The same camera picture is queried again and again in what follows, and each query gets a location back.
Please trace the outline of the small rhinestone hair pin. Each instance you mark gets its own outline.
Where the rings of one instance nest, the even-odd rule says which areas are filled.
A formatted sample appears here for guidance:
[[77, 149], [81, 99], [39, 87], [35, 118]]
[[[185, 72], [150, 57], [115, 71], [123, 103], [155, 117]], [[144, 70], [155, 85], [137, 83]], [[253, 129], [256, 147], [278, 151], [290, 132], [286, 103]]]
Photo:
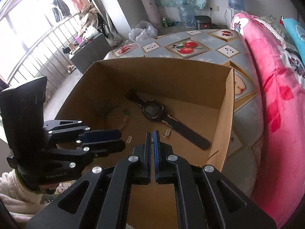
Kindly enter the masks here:
[[127, 140], [126, 140], [126, 143], [130, 144], [131, 141], [132, 141], [132, 136], [130, 135], [130, 136], [128, 136], [128, 138], [127, 138]]

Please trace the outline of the fruit pattern tablecloth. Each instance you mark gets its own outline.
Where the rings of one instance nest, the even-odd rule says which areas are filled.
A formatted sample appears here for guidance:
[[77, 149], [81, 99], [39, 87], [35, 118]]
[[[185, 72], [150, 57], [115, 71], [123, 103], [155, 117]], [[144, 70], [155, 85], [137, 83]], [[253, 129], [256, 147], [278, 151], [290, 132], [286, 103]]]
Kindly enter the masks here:
[[134, 90], [157, 100], [168, 113], [210, 142], [202, 150], [172, 130], [166, 142], [191, 164], [210, 163], [246, 195], [251, 195], [260, 165], [263, 105], [250, 52], [238, 33], [231, 40], [210, 31], [196, 36], [161, 37], [142, 57], [128, 54], [101, 62], [113, 90], [110, 99], [131, 111], [127, 133], [168, 127], [152, 122], [125, 94]]

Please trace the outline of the dark cabinet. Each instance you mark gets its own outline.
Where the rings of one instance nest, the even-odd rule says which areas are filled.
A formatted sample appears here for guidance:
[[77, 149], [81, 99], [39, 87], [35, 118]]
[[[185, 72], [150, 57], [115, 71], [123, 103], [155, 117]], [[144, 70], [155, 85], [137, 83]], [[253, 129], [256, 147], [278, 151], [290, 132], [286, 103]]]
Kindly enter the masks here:
[[99, 34], [93, 40], [82, 46], [78, 51], [70, 56], [70, 60], [84, 74], [91, 65], [99, 60], [103, 60], [112, 50], [103, 34]]

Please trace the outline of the white plastic bag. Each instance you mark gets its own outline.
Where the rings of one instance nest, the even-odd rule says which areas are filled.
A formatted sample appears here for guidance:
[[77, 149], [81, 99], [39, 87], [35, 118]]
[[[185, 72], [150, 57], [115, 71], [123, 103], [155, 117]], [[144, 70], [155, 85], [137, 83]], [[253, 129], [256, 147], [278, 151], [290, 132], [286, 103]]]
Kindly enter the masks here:
[[149, 22], [141, 21], [132, 29], [128, 38], [132, 42], [141, 42], [158, 36], [158, 30]]

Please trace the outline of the pink rolled mat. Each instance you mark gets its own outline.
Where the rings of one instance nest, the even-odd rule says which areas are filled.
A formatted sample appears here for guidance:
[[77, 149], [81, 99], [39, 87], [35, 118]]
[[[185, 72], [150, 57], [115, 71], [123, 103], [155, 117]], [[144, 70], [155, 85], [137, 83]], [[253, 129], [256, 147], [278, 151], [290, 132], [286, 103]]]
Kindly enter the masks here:
[[145, 8], [150, 23], [155, 28], [161, 29], [163, 27], [162, 19], [159, 15], [159, 11], [155, 3], [155, 0], [141, 0], [141, 1]]

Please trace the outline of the brown cardboard box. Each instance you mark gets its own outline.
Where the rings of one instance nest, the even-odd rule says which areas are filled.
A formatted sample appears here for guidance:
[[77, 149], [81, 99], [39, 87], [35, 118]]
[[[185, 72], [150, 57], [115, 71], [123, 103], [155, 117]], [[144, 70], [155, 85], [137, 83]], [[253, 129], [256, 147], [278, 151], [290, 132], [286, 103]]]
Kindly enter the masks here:
[[98, 228], [207, 228], [193, 168], [221, 170], [231, 137], [234, 71], [174, 58], [95, 62], [72, 90], [58, 119], [91, 129], [119, 129]]

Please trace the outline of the black watch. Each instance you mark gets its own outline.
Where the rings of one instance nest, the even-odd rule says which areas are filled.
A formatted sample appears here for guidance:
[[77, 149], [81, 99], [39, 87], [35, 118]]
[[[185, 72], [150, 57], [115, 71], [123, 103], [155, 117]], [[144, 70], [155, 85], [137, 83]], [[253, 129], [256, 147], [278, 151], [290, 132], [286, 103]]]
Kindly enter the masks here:
[[185, 139], [193, 143], [202, 150], [207, 150], [210, 147], [210, 142], [203, 136], [199, 135], [176, 118], [172, 117], [164, 104], [157, 100], [145, 100], [138, 96], [134, 90], [130, 90], [125, 94], [125, 97], [137, 104], [142, 114], [152, 122], [162, 122], [183, 136]]

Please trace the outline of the silver rhinestone clip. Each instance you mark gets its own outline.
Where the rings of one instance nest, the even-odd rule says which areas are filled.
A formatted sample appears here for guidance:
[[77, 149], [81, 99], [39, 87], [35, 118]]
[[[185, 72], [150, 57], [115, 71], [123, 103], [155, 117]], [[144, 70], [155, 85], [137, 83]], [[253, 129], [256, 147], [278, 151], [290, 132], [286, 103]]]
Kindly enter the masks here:
[[161, 133], [162, 137], [165, 139], [168, 138], [170, 136], [170, 134], [171, 134], [171, 129], [166, 129], [166, 131], [163, 131]]

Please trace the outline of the blue pillow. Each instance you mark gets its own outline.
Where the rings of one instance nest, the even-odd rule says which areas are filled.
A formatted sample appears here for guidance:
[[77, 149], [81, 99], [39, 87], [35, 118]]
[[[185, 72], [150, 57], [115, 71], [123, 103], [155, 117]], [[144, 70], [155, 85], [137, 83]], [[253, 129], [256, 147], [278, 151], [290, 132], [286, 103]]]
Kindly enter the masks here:
[[305, 62], [305, 41], [304, 41], [304, 28], [302, 25], [293, 18], [283, 19], [284, 26], [292, 37], [302, 62]]

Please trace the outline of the pink floral blanket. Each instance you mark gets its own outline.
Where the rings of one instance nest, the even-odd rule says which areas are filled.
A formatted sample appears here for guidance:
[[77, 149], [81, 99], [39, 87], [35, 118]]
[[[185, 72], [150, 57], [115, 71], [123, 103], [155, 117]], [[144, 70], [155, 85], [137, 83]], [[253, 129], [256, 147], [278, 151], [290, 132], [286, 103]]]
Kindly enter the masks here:
[[282, 228], [304, 196], [304, 64], [247, 13], [233, 17], [254, 61], [264, 111], [264, 145], [252, 200]]

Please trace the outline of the black rice cooker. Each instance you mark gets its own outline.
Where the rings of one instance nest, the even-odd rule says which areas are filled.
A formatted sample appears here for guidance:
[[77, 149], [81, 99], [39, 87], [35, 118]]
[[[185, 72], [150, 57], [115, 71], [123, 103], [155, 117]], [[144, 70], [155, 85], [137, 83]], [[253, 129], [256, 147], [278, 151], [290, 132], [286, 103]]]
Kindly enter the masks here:
[[195, 24], [198, 30], [209, 30], [212, 29], [212, 20], [211, 17], [207, 15], [196, 15]]

